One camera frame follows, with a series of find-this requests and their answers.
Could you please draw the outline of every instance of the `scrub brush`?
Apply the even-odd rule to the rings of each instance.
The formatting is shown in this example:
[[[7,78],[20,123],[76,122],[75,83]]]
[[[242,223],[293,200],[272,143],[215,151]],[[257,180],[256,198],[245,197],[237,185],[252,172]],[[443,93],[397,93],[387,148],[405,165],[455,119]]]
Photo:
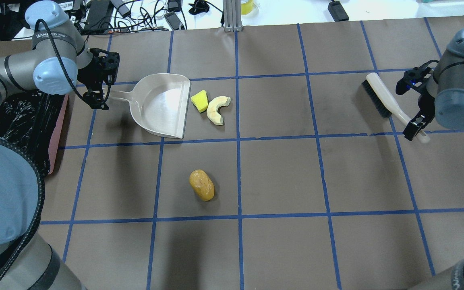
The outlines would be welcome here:
[[[402,124],[407,126],[411,118],[398,106],[394,96],[384,85],[377,73],[368,74],[362,86],[383,118],[389,118],[392,114],[395,114]],[[423,144],[431,141],[431,138],[422,130],[418,131],[416,137]]]

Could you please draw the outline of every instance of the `white dustpan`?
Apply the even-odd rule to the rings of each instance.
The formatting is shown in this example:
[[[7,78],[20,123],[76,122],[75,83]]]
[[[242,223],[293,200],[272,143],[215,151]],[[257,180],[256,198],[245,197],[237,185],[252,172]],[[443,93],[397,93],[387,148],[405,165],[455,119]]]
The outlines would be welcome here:
[[[183,75],[158,73],[143,77],[131,92],[110,90],[109,97],[130,103],[134,121],[151,134],[182,139],[190,86]]]

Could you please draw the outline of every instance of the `brush bristles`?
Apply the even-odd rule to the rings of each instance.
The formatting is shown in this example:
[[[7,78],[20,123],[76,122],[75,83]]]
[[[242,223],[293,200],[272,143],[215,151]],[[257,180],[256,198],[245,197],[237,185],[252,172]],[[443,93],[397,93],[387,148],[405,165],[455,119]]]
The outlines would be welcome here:
[[[384,104],[381,102],[381,99],[379,99],[379,96],[375,93],[373,90],[372,86],[370,86],[370,83],[368,83],[367,80],[363,81],[362,87],[365,89],[366,93],[372,99],[373,104],[375,105],[375,108],[381,114],[381,117],[383,118],[389,118],[392,115],[392,112],[390,112]]]

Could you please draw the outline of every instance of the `dustpan handle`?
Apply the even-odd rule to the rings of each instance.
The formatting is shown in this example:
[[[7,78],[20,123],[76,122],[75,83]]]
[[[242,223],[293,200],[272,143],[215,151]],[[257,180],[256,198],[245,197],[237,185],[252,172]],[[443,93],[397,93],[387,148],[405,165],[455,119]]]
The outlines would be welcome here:
[[[128,92],[110,90],[109,99],[117,99],[119,101],[130,102],[130,96]]]

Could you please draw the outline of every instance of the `black wire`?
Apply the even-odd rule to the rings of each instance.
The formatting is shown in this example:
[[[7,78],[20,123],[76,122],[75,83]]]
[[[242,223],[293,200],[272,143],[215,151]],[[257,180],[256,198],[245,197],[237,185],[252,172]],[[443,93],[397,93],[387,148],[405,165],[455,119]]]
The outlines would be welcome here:
[[[102,31],[101,29],[95,29],[90,32],[100,32]],[[90,35],[109,35],[109,34],[126,34],[126,33],[139,33],[142,31],[170,31],[167,28],[143,28],[142,30],[139,31],[114,31],[114,32],[109,32],[109,33],[91,33]]]
[[[102,22],[102,21],[103,21],[104,19],[106,19],[106,18],[114,18],[114,19],[119,18],[119,19],[128,20],[128,19],[126,19],[126,18],[122,18],[122,17],[118,17],[118,16],[109,15],[109,16],[104,16],[104,17],[102,17],[100,20],[98,20],[98,22],[96,22],[96,23],[94,23],[94,24],[90,24],[90,23],[89,23],[88,25],[90,25],[90,28],[92,28],[92,27],[101,28],[101,24],[98,25],[98,26],[96,26],[96,25],[99,24],[100,22]],[[79,23],[83,23],[83,24],[86,24],[86,25],[87,25],[87,22],[79,21]]]
[[[185,29],[187,29],[187,21],[186,21],[186,15],[184,15],[184,10],[180,8],[180,12],[182,12],[182,17],[184,18],[184,25],[186,26]]]
[[[160,11],[163,11],[163,10],[166,10],[169,12],[168,9],[164,8],[164,6],[162,6],[162,8],[160,8],[159,10],[157,10],[154,14],[153,14],[153,22],[155,22],[155,27],[157,27],[157,13],[159,13]]]
[[[141,6],[141,7],[139,8],[139,12],[141,13],[141,16],[142,16],[143,19],[149,19],[149,22],[145,22],[145,23],[148,24],[148,26],[149,26],[151,29],[153,29],[153,26],[152,26],[153,23],[152,23],[152,20],[151,20],[151,16],[149,15],[149,13],[148,13],[148,11],[146,10],[146,8],[144,8],[144,7]]]
[[[103,24],[108,24],[108,27],[107,28],[103,28],[102,25]],[[98,28],[100,30],[107,30],[107,29],[114,29],[114,26],[112,26],[112,23],[108,22],[108,21],[105,21],[105,22],[101,22],[99,25],[98,25]]]
[[[51,31],[50,31],[50,28],[48,27],[48,24],[42,19],[37,20],[37,22],[35,24],[35,32],[39,31],[39,24],[40,23],[44,24],[44,28],[46,29],[46,32],[48,33],[48,38],[50,39],[51,46],[53,46],[53,51],[55,51],[55,55],[57,56],[58,63],[60,64],[60,67],[62,68],[62,72],[64,73],[64,76],[66,76],[66,79],[67,79],[70,87],[72,88],[72,90],[75,92],[75,94],[80,99],[83,99],[83,97],[78,92],[78,90],[76,90],[76,87],[74,86],[74,84],[72,83],[72,81],[69,78],[68,72],[66,70],[66,67],[64,66],[64,63],[62,61],[62,57],[60,56],[60,53],[58,52],[57,45],[55,44],[55,40],[53,38],[53,35],[51,35]]]
[[[153,23],[155,23],[155,27],[157,27],[157,20],[155,19],[155,15],[157,15],[157,4],[159,4],[159,2],[160,0],[157,0],[157,2],[155,2],[155,6],[153,6]]]
[[[207,3],[207,4],[209,4],[209,5],[212,6],[212,7],[216,8],[216,9],[217,9],[218,11],[220,11],[221,13],[223,13],[223,10],[221,10],[221,9],[218,8],[218,7],[216,7],[216,6],[215,6],[214,4],[212,4],[211,2],[208,2],[208,1],[205,1],[205,0],[204,0],[204,2]]]
[[[132,10],[132,7],[134,6],[134,2],[138,2],[138,1],[143,1],[143,0],[131,0],[131,1],[128,1],[128,2],[123,2],[123,4],[119,5],[118,7],[116,7],[116,13],[114,13],[114,17],[118,16],[118,11],[119,11],[119,8],[123,7],[124,5],[128,4],[128,3],[131,3],[132,5],[130,6],[130,11]],[[116,18],[114,18],[114,27],[116,27]]]
[[[13,151],[18,152],[22,158],[24,158],[28,163],[31,165],[33,168],[33,171],[35,171],[35,174],[39,176],[39,171],[37,169],[37,165],[29,158],[29,156],[21,154],[21,150],[18,149],[17,147],[14,147],[13,145],[5,145],[1,143],[2,141],[0,140],[0,145],[4,145],[5,147],[11,148]],[[12,264],[15,262],[15,260],[18,258],[19,254],[24,250],[24,248],[29,244],[37,230],[39,229],[40,226],[40,215],[42,213],[42,209],[44,207],[44,198],[45,198],[45,193],[44,193],[44,179],[39,178],[37,180],[38,186],[39,186],[39,196],[37,198],[37,207],[35,208],[35,212],[33,213],[33,217],[31,218],[30,225],[28,226],[28,229],[26,232],[19,237],[18,239],[21,239],[18,241],[18,245],[13,250],[13,253],[9,257],[9,259],[5,262],[5,265],[3,268],[0,269],[0,282],[3,279],[3,277],[6,275]]]
[[[30,35],[30,36],[23,36],[23,37],[14,37],[12,38],[12,40],[18,40],[18,39],[27,39],[27,38],[32,38],[33,35]]]
[[[117,29],[123,29],[123,28],[126,28],[126,23],[124,23],[122,20],[119,20],[118,21],[118,27],[116,27]]]

